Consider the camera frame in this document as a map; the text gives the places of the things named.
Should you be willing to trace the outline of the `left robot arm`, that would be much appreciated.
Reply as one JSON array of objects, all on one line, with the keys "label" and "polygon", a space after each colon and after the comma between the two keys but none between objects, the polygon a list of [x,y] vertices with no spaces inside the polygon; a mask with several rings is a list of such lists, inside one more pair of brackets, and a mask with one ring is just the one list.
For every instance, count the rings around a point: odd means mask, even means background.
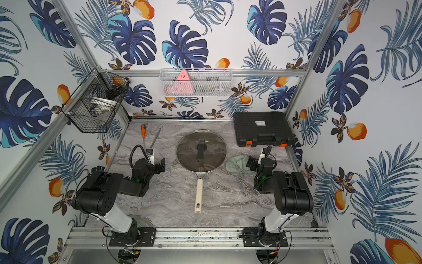
[{"label": "left robot arm", "polygon": [[126,215],[115,203],[118,194],[143,197],[155,174],[166,171],[165,159],[152,165],[145,158],[131,163],[132,177],[119,173],[95,171],[75,191],[72,207],[89,214],[109,227],[103,233],[111,247],[152,247],[156,229],[139,227],[136,220]]}]

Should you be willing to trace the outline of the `glass pot lid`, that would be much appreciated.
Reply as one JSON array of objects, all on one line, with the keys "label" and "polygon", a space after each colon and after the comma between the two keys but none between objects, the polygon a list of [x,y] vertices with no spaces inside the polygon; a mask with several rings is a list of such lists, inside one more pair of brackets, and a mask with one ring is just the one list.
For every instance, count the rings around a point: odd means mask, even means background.
[{"label": "glass pot lid", "polygon": [[178,143],[176,157],[180,165],[192,173],[209,173],[221,167],[227,158],[225,140],[215,132],[197,130]]}]

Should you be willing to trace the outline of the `green fluffy cloth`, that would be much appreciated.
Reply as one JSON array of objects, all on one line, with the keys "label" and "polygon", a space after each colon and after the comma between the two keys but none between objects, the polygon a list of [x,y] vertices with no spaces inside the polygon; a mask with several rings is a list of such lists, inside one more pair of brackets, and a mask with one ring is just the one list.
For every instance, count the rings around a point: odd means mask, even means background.
[{"label": "green fluffy cloth", "polygon": [[238,155],[233,156],[227,159],[225,163],[225,170],[228,173],[241,175],[245,173],[250,173],[249,167],[247,167],[249,157],[247,155]]}]

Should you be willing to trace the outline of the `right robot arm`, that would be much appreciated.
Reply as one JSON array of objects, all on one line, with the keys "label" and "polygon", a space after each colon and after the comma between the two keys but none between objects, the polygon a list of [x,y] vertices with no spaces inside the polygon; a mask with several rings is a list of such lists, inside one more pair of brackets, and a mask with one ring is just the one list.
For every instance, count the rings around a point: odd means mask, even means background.
[{"label": "right robot arm", "polygon": [[247,167],[260,174],[256,187],[261,194],[273,194],[275,206],[255,228],[244,228],[240,238],[245,247],[287,247],[284,228],[298,216],[313,211],[314,202],[301,173],[275,171],[275,161],[250,157]]}]

